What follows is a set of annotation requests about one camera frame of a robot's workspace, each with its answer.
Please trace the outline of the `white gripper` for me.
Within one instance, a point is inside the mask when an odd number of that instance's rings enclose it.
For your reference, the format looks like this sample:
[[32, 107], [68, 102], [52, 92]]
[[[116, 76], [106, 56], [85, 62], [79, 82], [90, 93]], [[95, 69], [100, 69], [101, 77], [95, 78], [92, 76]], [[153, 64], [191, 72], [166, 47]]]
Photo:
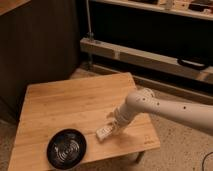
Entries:
[[118, 108], [114, 112], [110, 112], [106, 118], [113, 118], [113, 134], [118, 135], [125, 129], [132, 121], [132, 118], [127, 117], [125, 114], [121, 113]]

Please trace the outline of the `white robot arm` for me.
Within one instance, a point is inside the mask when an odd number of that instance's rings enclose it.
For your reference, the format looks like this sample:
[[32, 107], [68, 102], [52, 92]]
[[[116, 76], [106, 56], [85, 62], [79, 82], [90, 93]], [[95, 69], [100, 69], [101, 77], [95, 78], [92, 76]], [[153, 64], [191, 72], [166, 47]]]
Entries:
[[151, 89], [129, 93], [112, 112], [112, 133], [125, 129], [140, 113], [151, 113], [213, 135], [213, 105], [169, 101], [156, 98]]

